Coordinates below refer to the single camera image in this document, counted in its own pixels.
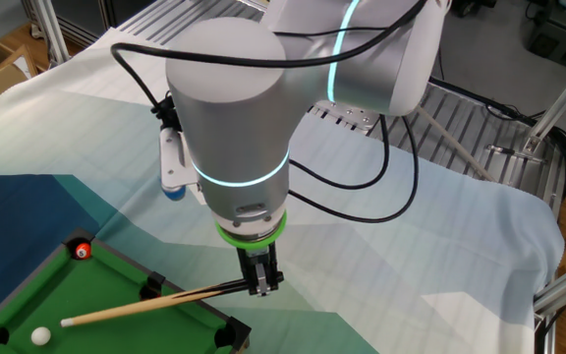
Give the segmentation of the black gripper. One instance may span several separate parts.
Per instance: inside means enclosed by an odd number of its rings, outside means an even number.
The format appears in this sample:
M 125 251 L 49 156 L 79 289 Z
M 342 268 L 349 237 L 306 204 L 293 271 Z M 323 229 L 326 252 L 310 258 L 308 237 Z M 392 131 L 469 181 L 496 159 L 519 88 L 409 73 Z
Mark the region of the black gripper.
M 284 274 L 278 269 L 274 243 L 254 250 L 238 249 L 238 255 L 243 279 L 250 295 L 263 297 L 279 288 Z

